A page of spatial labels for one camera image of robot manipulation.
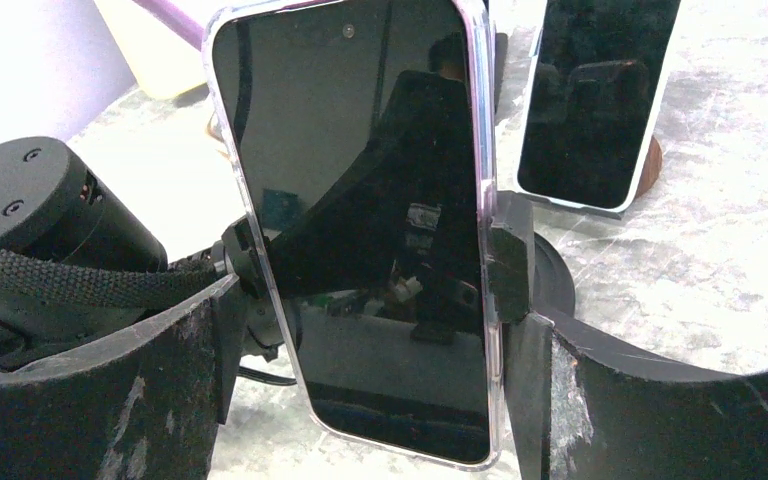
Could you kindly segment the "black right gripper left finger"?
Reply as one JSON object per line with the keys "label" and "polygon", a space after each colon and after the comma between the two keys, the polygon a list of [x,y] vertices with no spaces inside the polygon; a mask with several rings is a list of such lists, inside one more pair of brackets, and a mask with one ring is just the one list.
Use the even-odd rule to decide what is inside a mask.
{"label": "black right gripper left finger", "polygon": [[247,299],[229,275],[158,315],[0,373],[0,479],[204,479]]}

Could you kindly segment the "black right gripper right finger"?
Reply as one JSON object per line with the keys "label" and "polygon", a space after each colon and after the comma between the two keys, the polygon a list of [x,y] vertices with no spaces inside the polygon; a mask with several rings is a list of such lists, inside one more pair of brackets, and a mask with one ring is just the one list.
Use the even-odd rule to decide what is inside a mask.
{"label": "black right gripper right finger", "polygon": [[503,328],[524,479],[768,479],[768,371],[644,351],[559,312]]}

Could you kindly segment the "black round-base phone holder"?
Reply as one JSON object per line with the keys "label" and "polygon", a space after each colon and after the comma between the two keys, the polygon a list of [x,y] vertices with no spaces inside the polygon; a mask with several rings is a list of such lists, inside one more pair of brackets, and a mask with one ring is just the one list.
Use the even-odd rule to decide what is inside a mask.
{"label": "black round-base phone holder", "polygon": [[[210,253],[221,276],[235,273],[253,305],[244,314],[241,354],[277,358],[284,339],[271,301],[256,288],[257,258],[250,246],[249,221],[241,217],[223,232]],[[490,290],[504,323],[514,324],[529,310],[574,316],[575,285],[559,252],[533,228],[533,205],[526,194],[502,190],[490,231]]]}

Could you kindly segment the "blue case phone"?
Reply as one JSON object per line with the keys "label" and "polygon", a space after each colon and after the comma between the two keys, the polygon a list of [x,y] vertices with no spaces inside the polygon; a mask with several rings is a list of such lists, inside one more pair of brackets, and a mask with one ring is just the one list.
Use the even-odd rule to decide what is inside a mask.
{"label": "blue case phone", "polygon": [[642,175],[680,4],[550,1],[517,180],[535,200],[620,217]]}

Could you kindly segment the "white case phone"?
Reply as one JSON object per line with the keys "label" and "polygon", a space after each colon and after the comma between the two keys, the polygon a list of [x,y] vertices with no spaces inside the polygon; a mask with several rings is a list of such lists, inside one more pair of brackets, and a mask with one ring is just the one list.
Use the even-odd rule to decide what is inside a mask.
{"label": "white case phone", "polygon": [[313,420],[464,470],[500,431],[492,34],[481,1],[238,1],[202,47],[235,269]]}

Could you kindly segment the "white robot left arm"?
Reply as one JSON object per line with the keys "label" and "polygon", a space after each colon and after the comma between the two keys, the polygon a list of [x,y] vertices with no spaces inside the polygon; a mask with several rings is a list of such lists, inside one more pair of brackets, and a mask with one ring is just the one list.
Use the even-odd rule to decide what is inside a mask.
{"label": "white robot left arm", "polygon": [[0,144],[0,371],[160,313],[227,272],[220,245],[169,262],[65,143]]}

